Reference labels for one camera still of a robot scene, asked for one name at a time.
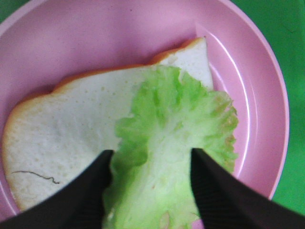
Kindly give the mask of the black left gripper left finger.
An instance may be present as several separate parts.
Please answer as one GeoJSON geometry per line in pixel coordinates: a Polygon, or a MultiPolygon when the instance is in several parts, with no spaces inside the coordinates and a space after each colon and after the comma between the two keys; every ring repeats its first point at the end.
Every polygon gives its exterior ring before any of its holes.
{"type": "Polygon", "coordinates": [[[112,150],[98,157],[72,182],[40,204],[1,222],[2,229],[100,229],[102,193],[111,181],[112,150]]]}

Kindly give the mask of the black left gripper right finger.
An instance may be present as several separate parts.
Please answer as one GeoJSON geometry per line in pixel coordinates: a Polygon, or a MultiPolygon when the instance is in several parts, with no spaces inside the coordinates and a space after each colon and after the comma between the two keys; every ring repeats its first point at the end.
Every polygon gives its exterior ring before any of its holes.
{"type": "Polygon", "coordinates": [[[303,215],[238,181],[202,149],[191,150],[191,187],[206,229],[303,229],[303,215]]]}

